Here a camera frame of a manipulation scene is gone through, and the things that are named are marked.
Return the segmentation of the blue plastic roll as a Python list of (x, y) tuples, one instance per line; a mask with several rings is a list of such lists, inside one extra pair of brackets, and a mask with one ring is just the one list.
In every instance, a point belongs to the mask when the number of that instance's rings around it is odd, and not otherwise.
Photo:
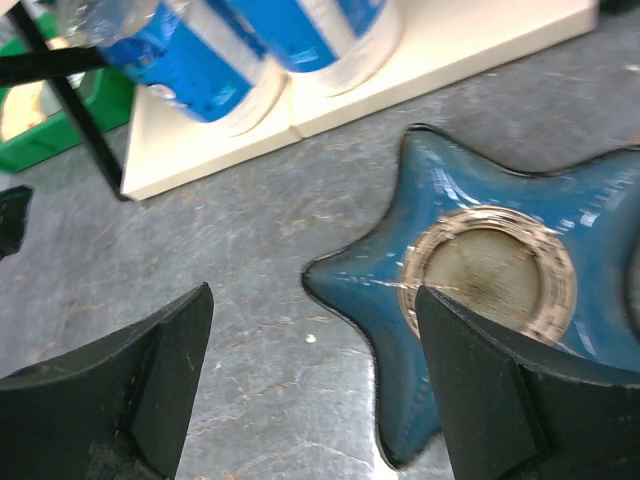
[(245, 0), (228, 6), (291, 77), (322, 96), (368, 80), (403, 33), (396, 1)]
[(222, 1), (57, 1), (59, 32), (192, 119), (247, 132), (285, 77)]

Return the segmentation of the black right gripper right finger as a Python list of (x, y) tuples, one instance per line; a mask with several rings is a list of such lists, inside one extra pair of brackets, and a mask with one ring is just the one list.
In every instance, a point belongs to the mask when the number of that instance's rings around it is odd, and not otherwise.
[(638, 373), (561, 352), (431, 287), (415, 309), (455, 478), (638, 478)]

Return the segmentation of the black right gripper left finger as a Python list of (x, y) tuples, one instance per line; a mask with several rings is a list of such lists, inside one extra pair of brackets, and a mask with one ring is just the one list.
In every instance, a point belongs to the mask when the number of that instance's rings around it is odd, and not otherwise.
[(210, 336), (208, 284), (1, 380), (4, 479), (172, 479)]

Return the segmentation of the blue plastic roll back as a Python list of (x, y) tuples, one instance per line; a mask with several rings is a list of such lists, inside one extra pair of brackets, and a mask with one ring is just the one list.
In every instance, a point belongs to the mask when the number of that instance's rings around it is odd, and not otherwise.
[(285, 77), (222, 1), (57, 1), (59, 32), (192, 119), (247, 132)]

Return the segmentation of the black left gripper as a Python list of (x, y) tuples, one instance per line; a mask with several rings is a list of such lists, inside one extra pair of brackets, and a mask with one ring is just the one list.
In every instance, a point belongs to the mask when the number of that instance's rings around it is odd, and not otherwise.
[(26, 185), (1, 192), (1, 257), (17, 253), (23, 243), (33, 189)]

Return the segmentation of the blue plastic roll front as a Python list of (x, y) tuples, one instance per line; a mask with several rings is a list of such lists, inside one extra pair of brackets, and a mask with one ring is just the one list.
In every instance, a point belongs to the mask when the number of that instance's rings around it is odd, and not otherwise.
[(403, 33), (396, 1), (245, 0), (228, 6), (291, 77), (322, 96), (368, 80)]

